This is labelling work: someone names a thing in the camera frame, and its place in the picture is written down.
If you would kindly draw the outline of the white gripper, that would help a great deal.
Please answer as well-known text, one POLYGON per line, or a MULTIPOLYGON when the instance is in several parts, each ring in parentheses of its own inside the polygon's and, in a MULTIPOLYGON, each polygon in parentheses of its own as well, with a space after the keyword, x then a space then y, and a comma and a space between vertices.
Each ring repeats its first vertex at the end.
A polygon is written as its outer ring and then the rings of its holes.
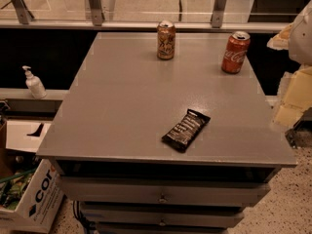
POLYGON ((312 0, 267 42, 273 50, 289 49, 290 59, 302 65, 295 73, 285 72, 273 109, 273 123, 291 128, 312 106, 312 0))

